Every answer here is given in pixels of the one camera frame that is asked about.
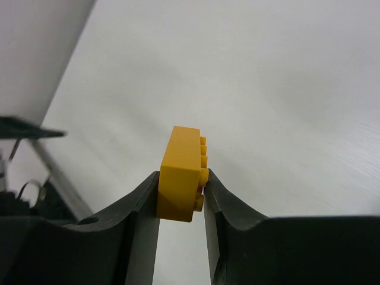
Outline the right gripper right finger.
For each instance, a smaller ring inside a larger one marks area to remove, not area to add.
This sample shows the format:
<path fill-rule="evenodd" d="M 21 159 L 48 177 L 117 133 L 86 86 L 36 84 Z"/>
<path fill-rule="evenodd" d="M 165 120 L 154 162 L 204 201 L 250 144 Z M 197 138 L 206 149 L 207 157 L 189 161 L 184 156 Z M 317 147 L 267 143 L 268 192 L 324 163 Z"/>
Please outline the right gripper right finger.
<path fill-rule="evenodd" d="M 204 194 L 212 284 L 379 283 L 379 217 L 267 217 L 214 173 Z"/>

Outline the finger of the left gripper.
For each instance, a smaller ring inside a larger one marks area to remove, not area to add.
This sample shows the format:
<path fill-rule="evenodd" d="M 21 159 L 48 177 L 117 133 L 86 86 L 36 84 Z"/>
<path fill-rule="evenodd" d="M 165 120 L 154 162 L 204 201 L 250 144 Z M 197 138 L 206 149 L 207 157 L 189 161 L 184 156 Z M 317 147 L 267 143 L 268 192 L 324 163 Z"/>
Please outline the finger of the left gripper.
<path fill-rule="evenodd" d="M 66 136 L 65 131 L 46 129 L 16 116 L 1 116 L 1 139 L 41 139 Z"/>

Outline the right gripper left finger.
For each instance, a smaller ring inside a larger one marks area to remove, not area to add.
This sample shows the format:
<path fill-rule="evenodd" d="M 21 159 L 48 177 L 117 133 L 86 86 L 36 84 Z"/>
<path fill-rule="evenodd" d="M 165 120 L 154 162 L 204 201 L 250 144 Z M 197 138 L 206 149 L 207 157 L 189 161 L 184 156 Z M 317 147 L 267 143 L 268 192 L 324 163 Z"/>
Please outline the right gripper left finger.
<path fill-rule="evenodd" d="M 2 284 L 151 284 L 159 173 L 76 224 L 1 218 Z"/>

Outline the yellow lego brick cluster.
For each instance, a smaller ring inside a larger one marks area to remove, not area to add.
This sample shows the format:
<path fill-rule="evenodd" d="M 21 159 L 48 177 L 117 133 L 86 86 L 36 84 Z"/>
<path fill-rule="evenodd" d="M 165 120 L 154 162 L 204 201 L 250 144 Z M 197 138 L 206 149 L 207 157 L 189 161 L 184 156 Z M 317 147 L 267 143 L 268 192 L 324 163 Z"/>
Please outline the yellow lego brick cluster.
<path fill-rule="evenodd" d="M 190 222 L 202 211 L 209 177 L 206 141 L 199 129 L 173 127 L 160 166 L 157 218 Z"/>

